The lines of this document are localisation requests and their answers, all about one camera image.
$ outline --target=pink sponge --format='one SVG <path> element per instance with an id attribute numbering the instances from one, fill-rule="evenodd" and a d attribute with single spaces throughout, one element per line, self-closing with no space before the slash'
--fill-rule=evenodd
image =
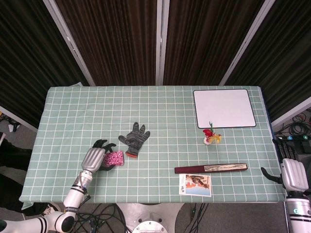
<path id="1" fill-rule="evenodd" d="M 123 166 L 124 165 L 123 152 L 115 151 L 115 152 L 106 154 L 103 160 L 103 164 L 106 167 L 111 166 L 111 165 Z"/>

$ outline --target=gray carpet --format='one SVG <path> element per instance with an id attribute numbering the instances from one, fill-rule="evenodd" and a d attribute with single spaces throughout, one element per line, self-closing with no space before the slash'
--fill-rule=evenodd
<path id="1" fill-rule="evenodd" d="M 7 134 L 13 145 L 21 148 L 32 148 L 36 133 L 20 126 L 16 133 L 9 133 L 7 122 L 0 123 L 0 132 Z M 0 167 L 0 173 L 23 184 L 26 172 Z M 194 204 L 185 204 L 175 223 L 175 232 L 182 233 L 190 221 L 190 212 Z M 85 204 L 81 212 L 91 213 L 96 204 Z M 23 215 L 0 208 L 0 219 L 23 220 Z M 117 220 L 111 220 L 111 227 L 116 233 L 123 232 Z M 100 232 L 110 232 L 102 228 Z M 286 233 L 287 224 L 283 203 L 216 203 L 210 204 L 199 227 L 199 233 Z"/>

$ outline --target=black curtain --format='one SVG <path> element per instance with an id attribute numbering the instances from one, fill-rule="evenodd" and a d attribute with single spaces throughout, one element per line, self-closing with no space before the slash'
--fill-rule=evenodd
<path id="1" fill-rule="evenodd" d="M 0 106 L 38 127 L 51 86 L 88 85 L 41 0 L 0 1 Z"/>
<path id="2" fill-rule="evenodd" d="M 311 1 L 275 1 L 226 85 L 262 88 L 271 120 L 311 96 Z"/>
<path id="3" fill-rule="evenodd" d="M 263 0 L 171 0 L 165 85 L 218 85 Z"/>
<path id="4" fill-rule="evenodd" d="M 156 0 L 56 0 L 96 85 L 155 85 Z"/>

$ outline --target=grid tablecloth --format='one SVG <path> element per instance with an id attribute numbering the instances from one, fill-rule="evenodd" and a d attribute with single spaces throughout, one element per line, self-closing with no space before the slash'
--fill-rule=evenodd
<path id="1" fill-rule="evenodd" d="M 253 128 L 217 129 L 218 145 L 203 144 L 194 90 L 247 89 L 256 119 Z M 88 189 L 92 202 L 256 202 L 283 201 L 281 185 L 263 177 L 263 166 L 280 174 L 271 129 L 257 86 L 107 86 L 52 87 L 20 200 L 61 202 L 65 199 L 87 150 L 98 139 L 115 143 L 137 121 L 150 138 L 138 158 L 126 155 L 124 166 L 98 171 Z M 212 196 L 178 194 L 177 166 L 247 163 L 242 172 L 211 173 Z"/>

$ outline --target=whiteboard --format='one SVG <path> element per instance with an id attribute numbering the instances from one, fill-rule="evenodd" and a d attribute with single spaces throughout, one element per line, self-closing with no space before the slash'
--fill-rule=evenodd
<path id="1" fill-rule="evenodd" d="M 196 90 L 194 103 L 199 128 L 254 127 L 255 117 L 246 89 Z"/>

